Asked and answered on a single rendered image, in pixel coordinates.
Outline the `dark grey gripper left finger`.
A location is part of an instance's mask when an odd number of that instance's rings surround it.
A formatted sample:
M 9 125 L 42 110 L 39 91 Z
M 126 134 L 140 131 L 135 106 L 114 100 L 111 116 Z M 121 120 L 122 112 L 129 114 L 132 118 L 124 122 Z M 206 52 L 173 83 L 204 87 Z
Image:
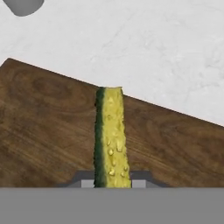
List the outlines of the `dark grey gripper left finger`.
M 77 171 L 70 180 L 58 184 L 58 187 L 93 188 L 94 178 L 94 171 Z

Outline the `dark wooden cutting board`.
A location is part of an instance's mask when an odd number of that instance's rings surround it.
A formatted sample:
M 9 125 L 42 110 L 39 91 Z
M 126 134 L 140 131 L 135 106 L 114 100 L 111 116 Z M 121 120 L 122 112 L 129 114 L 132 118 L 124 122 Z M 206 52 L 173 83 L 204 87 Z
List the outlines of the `dark wooden cutting board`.
M 95 171 L 100 87 L 15 59 L 0 65 L 0 187 L 55 187 Z M 129 175 L 224 187 L 224 127 L 123 96 Z

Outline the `yellow and green sponge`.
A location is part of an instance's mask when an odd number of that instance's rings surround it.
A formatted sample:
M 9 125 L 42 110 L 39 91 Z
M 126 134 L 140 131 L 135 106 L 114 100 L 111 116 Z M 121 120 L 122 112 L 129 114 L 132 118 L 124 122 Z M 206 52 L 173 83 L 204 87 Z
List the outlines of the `yellow and green sponge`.
M 94 187 L 131 188 L 122 88 L 100 87 L 95 108 Z

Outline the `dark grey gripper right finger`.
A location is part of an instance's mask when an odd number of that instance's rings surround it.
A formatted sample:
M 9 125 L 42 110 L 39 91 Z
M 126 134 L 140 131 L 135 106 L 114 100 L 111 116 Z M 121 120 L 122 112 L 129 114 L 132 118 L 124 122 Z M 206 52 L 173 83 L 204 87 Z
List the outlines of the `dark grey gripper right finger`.
M 159 188 L 168 187 L 166 183 L 153 178 L 149 171 L 132 171 L 130 173 L 133 188 Z

